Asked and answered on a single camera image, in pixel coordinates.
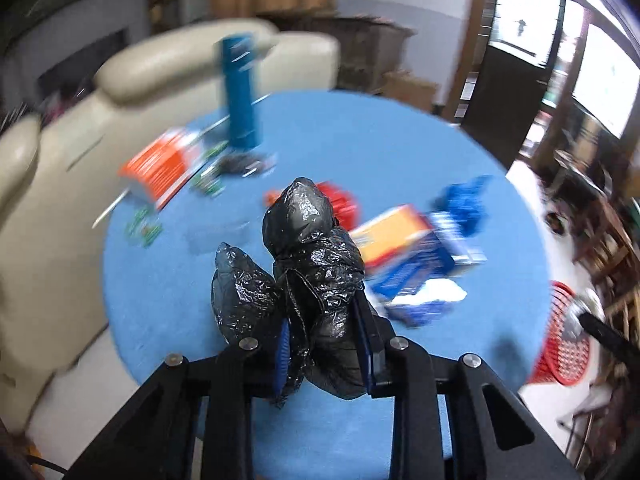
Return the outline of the cream leather sofa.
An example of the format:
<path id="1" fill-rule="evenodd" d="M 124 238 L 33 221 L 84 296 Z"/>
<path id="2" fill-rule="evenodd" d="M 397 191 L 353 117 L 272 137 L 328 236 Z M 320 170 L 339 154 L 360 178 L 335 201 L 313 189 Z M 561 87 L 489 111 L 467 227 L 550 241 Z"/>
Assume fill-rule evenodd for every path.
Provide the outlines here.
<path id="1" fill-rule="evenodd" d="M 254 41 L 254 90 L 335 86 L 338 41 L 232 18 L 164 32 L 109 58 L 94 91 L 43 125 L 21 118 L 1 137 L 1 419 L 22 431 L 52 375 L 106 324 L 98 217 L 119 168 L 164 130 L 220 107 L 220 42 Z"/>

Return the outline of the black plastic trash bag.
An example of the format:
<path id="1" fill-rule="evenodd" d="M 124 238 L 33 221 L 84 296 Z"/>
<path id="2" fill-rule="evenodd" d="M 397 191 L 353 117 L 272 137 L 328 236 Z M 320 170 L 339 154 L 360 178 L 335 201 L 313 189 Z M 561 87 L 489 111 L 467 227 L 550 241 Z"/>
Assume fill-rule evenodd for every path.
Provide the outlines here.
<path id="1" fill-rule="evenodd" d="M 308 380 L 343 400 L 363 396 L 348 305 L 363 290 L 364 265 L 348 232 L 265 232 L 272 255 L 265 271 L 241 248 L 221 244 L 210 302 L 229 344 L 260 335 L 274 322 L 288 322 L 290 365 L 283 401 Z"/>

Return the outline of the clear plastic tray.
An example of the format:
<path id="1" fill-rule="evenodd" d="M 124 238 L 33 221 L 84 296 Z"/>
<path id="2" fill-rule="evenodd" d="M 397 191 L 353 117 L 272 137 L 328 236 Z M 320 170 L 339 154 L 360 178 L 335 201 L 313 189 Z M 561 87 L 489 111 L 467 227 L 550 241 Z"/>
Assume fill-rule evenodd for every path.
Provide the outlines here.
<path id="1" fill-rule="evenodd" d="M 186 244 L 194 255 L 214 254 L 221 244 L 240 247 L 249 239 L 249 221 L 192 226 L 186 230 Z"/>

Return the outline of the teal thermos bottle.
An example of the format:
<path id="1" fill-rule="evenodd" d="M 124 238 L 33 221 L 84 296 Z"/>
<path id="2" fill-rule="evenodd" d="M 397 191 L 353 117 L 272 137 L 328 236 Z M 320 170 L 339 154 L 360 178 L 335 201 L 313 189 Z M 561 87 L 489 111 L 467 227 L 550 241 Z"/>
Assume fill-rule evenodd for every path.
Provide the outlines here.
<path id="1" fill-rule="evenodd" d="M 229 115 L 229 145 L 248 152 L 259 144 L 254 112 L 253 37 L 250 34 L 224 37 L 220 58 Z"/>

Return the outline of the wooden radiator cabinet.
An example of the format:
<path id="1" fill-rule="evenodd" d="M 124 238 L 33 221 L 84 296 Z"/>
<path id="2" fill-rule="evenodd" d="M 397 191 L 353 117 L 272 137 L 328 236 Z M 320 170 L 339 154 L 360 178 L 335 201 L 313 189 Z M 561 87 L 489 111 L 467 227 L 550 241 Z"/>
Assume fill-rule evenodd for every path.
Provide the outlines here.
<path id="1" fill-rule="evenodd" d="M 371 15 L 309 10 L 257 16 L 281 32 L 318 32 L 336 38 L 341 46 L 336 88 L 369 94 L 382 92 L 384 75 L 400 69 L 406 43 L 416 34 L 410 27 Z"/>

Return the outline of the red plastic bag ball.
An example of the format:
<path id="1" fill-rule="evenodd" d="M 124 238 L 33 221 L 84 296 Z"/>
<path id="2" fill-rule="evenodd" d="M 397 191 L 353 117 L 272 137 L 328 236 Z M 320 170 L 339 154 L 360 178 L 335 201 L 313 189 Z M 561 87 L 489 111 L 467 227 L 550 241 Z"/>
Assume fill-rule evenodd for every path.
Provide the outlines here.
<path id="1" fill-rule="evenodd" d="M 326 233 L 334 226 L 349 231 L 359 219 L 356 200 L 330 182 L 315 184 L 307 178 L 296 178 L 279 192 L 265 192 L 264 201 L 265 232 Z"/>

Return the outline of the orange white tissue pack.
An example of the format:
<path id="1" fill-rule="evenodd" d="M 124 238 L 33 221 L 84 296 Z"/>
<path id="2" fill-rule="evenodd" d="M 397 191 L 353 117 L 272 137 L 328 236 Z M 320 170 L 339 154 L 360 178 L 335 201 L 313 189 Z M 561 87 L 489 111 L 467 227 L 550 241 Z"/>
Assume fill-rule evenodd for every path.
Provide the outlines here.
<path id="1" fill-rule="evenodd" d="M 134 196 L 162 210 L 204 165 L 206 151 L 198 130 L 170 128 L 125 162 L 118 175 Z"/>

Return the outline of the red plastic trash basket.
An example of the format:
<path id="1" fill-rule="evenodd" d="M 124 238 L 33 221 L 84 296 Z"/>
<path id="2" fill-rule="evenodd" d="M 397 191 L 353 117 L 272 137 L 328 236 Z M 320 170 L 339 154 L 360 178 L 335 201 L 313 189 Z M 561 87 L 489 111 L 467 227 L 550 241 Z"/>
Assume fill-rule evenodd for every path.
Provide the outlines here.
<path id="1" fill-rule="evenodd" d="M 590 360 L 590 342 L 567 341 L 562 337 L 566 311 L 574 299 L 574 292 L 565 284 L 551 283 L 551 314 L 544 345 L 539 353 L 529 384 L 560 384 L 573 387 L 584 378 Z"/>

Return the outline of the green wrapped candy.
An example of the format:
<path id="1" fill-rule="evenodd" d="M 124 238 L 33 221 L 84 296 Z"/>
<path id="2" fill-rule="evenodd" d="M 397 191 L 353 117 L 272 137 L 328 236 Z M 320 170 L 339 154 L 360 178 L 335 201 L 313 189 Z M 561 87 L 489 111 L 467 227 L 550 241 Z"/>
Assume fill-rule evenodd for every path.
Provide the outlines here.
<path id="1" fill-rule="evenodd" d="M 224 190 L 220 171 L 210 166 L 201 170 L 191 179 L 191 188 L 206 196 L 217 196 Z"/>

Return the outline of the cardboard box on floor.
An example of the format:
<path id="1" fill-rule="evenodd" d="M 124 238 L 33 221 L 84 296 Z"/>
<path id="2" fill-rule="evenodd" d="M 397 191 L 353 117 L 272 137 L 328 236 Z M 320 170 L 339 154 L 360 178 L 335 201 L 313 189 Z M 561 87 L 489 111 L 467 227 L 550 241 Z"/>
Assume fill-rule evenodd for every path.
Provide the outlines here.
<path id="1" fill-rule="evenodd" d="M 401 70 L 400 72 L 389 72 L 384 75 L 382 95 L 387 99 L 431 113 L 434 106 L 434 97 L 438 90 L 439 84 Z"/>

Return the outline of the green candy wrapper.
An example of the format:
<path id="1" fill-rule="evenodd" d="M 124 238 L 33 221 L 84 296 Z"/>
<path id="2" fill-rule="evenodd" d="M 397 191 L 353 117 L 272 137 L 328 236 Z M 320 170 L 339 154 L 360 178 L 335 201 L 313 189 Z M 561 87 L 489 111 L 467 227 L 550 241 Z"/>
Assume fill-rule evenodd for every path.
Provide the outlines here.
<path id="1" fill-rule="evenodd" d="M 151 246 L 163 232 L 156 212 L 150 206 L 136 210 L 134 218 L 127 224 L 126 235 L 130 243 L 142 247 Z"/>

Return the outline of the blue plastic bag ball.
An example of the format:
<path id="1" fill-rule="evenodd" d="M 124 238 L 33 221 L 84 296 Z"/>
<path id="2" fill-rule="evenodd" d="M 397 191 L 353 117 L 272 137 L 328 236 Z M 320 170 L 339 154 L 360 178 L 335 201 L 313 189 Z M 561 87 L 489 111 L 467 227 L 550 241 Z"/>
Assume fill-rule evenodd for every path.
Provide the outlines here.
<path id="1" fill-rule="evenodd" d="M 491 176 L 484 174 L 468 182 L 449 185 L 434 200 L 434 208 L 446 211 L 464 237 L 480 232 L 488 218 L 483 193 L 490 180 Z"/>

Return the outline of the yellow red medicine box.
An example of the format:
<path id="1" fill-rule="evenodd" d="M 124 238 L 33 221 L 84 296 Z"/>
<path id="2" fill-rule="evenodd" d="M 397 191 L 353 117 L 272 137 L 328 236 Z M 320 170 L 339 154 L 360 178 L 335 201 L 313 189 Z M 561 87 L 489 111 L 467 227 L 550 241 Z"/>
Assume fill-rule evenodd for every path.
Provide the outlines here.
<path id="1" fill-rule="evenodd" d="M 349 232 L 369 272 L 389 263 L 431 232 L 430 224 L 411 205 L 387 209 Z"/>

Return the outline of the bag of dark seeds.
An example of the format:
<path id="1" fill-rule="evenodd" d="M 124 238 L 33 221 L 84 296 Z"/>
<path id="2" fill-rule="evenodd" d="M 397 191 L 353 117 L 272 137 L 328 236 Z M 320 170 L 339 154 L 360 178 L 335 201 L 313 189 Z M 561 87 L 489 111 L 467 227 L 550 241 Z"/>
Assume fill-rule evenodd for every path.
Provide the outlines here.
<path id="1" fill-rule="evenodd" d="M 277 165 L 274 155 L 229 153 L 218 160 L 218 171 L 226 176 L 248 178 L 265 174 Z"/>

